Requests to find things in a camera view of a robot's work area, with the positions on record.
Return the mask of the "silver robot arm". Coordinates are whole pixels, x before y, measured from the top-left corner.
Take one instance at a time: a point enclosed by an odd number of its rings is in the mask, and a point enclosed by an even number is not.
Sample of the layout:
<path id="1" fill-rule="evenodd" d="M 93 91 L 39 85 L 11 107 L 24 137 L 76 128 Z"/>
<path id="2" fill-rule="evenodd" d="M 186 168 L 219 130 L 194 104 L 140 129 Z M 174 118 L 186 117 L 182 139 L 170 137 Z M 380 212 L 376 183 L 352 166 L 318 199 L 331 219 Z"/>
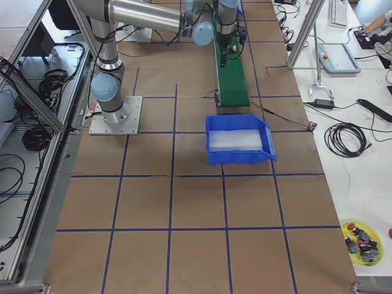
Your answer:
<path id="1" fill-rule="evenodd" d="M 250 105 L 236 1 L 72 1 L 97 50 L 92 93 L 106 75 L 115 94 L 93 97 L 89 122 L 140 133 L 201 132 L 207 115 Z"/>

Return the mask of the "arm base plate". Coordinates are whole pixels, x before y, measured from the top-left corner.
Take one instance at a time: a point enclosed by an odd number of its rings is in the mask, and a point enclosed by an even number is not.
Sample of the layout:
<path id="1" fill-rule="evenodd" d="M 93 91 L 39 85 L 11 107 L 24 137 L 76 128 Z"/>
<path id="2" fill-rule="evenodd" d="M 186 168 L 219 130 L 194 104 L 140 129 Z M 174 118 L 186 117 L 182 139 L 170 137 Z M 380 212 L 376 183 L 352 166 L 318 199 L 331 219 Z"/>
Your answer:
<path id="1" fill-rule="evenodd" d="M 119 42 L 151 43 L 153 30 L 131 24 L 118 23 L 119 31 L 116 32 L 115 40 Z"/>
<path id="2" fill-rule="evenodd" d="M 142 96 L 124 96 L 123 105 L 118 111 L 108 113 L 96 104 L 89 133 L 91 135 L 137 135 L 140 125 Z"/>

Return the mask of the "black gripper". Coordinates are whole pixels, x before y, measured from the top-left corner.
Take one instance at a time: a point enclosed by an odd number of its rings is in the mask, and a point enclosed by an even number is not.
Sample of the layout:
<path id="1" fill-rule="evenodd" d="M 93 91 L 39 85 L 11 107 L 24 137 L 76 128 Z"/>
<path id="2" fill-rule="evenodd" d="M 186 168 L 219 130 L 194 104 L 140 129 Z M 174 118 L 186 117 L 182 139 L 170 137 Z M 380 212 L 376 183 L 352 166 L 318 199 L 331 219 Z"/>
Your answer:
<path id="1" fill-rule="evenodd" d="M 219 25 L 219 47 L 220 47 L 220 66 L 225 67 L 227 63 L 227 47 L 232 45 L 235 36 L 234 24 L 220 24 Z"/>

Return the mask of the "person hand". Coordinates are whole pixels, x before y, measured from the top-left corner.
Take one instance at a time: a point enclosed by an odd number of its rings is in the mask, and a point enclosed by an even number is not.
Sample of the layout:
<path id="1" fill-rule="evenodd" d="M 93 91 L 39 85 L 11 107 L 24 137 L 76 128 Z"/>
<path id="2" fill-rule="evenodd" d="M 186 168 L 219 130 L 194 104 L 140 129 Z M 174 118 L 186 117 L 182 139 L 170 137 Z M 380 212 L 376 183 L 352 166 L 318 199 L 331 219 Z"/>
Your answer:
<path id="1" fill-rule="evenodd" d="M 366 29 L 364 30 L 366 34 L 371 33 L 372 31 L 374 31 L 375 29 L 372 26 L 368 26 L 366 27 Z"/>

